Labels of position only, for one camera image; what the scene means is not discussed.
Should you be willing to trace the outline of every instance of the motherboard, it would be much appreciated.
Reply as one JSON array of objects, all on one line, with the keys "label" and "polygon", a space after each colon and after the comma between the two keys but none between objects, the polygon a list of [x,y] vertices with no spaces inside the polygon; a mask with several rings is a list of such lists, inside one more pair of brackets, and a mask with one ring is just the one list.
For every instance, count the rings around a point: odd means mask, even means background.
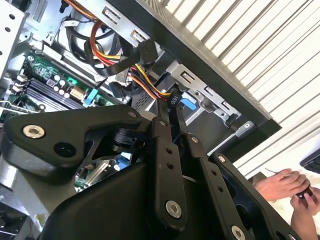
[{"label": "motherboard", "polygon": [[26,54],[20,74],[12,80],[2,98],[7,101],[6,112],[16,107],[12,114],[1,115],[1,123],[10,116],[27,113],[55,112],[87,107],[110,106],[105,92],[95,90],[33,51]]}]

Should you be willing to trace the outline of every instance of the orange wire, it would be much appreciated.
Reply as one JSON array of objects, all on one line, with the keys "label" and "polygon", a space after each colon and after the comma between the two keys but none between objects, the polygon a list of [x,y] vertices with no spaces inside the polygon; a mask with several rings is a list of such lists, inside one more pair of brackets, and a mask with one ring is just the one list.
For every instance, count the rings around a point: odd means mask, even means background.
[{"label": "orange wire", "polygon": [[77,10],[79,13],[81,13],[82,15],[86,16],[89,19],[93,19],[96,20],[96,16],[93,15],[91,12],[86,12],[84,10],[83,6],[80,6],[78,3],[73,2],[72,0],[64,0],[67,4],[69,4],[71,7],[73,7],[75,10]]},{"label": "orange wire", "polygon": [[96,34],[97,34],[97,31],[98,29],[102,26],[103,22],[98,20],[94,25],[93,25],[93,28],[92,28],[92,31],[91,31],[91,35],[90,35],[90,45],[91,45],[91,49],[92,49],[92,52],[96,55],[96,57],[101,61],[103,62],[105,65],[107,65],[108,63],[106,61],[104,61],[104,57],[98,52],[98,49],[97,49],[97,46],[96,46]]},{"label": "orange wire", "polygon": [[143,85],[142,82],[140,82],[136,77],[129,76],[129,78],[131,78],[133,81],[135,81],[137,84],[139,84],[151,98],[156,100],[156,97],[150,92],[150,90],[148,88],[146,88],[146,86]]},{"label": "orange wire", "polygon": [[[94,25],[93,25],[93,28],[92,28],[92,31],[91,31],[91,35],[90,35],[90,45],[91,45],[91,49],[92,49],[92,52],[95,54],[95,56],[104,64],[106,65],[107,67],[110,66],[110,63],[107,62],[107,59],[105,59],[101,54],[100,52],[98,52],[98,49],[97,49],[97,46],[96,46],[96,34],[97,34],[97,31],[98,29],[101,27],[102,25],[102,21],[98,20]],[[139,84],[145,91],[146,93],[154,100],[156,100],[156,97],[152,94],[152,92],[142,83],[140,82],[136,77],[134,76],[129,76],[130,79],[132,79],[133,81],[135,81],[137,84]]]}]

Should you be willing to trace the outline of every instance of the corrugated metal panel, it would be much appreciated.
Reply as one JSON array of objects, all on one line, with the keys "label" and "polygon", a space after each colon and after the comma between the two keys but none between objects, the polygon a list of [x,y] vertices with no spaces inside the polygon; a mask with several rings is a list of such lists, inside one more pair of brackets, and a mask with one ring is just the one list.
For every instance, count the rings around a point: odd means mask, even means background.
[{"label": "corrugated metal panel", "polygon": [[235,163],[246,177],[289,161],[293,151],[302,160],[319,148],[320,1],[161,2],[283,127]]}]

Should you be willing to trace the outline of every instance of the screw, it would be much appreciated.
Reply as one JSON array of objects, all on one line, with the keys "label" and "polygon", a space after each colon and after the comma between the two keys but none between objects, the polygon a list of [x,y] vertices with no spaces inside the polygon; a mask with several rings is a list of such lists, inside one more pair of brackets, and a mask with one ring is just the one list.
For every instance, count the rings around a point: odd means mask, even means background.
[{"label": "screw", "polygon": [[32,61],[35,60],[34,56],[32,56],[32,55],[27,56],[26,59],[27,59],[28,61],[30,61],[30,62],[32,62]]},{"label": "screw", "polygon": [[129,112],[129,115],[131,116],[131,117],[134,117],[134,118],[136,118],[137,117],[137,114],[135,114],[134,112],[132,112],[132,111],[130,111]]},{"label": "screw", "polygon": [[181,215],[182,215],[181,207],[175,201],[172,201],[172,200],[167,201],[165,204],[165,209],[171,217],[175,219],[181,218]]},{"label": "screw", "polygon": [[167,124],[164,121],[159,121],[159,123],[164,127],[167,126]]},{"label": "screw", "polygon": [[218,159],[220,160],[220,162],[222,162],[222,163],[225,163],[226,162],[226,160],[225,160],[225,158],[223,157],[223,156],[218,156]]},{"label": "screw", "polygon": [[199,142],[198,138],[196,138],[195,136],[191,137],[192,141],[194,141],[196,144]]},{"label": "screw", "polygon": [[289,233],[288,236],[289,236],[289,238],[290,238],[291,240],[297,240],[296,237],[293,236],[291,233]]},{"label": "screw", "polygon": [[45,135],[45,130],[37,125],[27,125],[22,129],[23,134],[31,139],[40,139]]},{"label": "screw", "polygon": [[235,239],[237,240],[246,240],[246,236],[244,234],[244,232],[236,225],[233,225],[231,227],[231,231],[233,233],[233,236],[235,237]]}]

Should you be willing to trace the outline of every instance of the blue tab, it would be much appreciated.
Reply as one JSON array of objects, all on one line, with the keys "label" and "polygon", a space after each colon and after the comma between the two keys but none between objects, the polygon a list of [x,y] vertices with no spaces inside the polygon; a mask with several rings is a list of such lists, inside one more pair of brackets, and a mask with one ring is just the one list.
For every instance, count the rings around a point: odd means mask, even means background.
[{"label": "blue tab", "polygon": [[184,105],[186,105],[188,108],[190,108],[191,110],[196,110],[197,106],[191,102],[189,99],[187,98],[182,98],[181,99],[181,103],[183,103]]},{"label": "blue tab", "polygon": [[95,88],[92,89],[91,92],[89,93],[88,97],[86,98],[86,100],[84,100],[83,106],[84,107],[90,106],[90,104],[92,103],[94,98],[97,96],[97,94],[98,94],[98,90]]}]

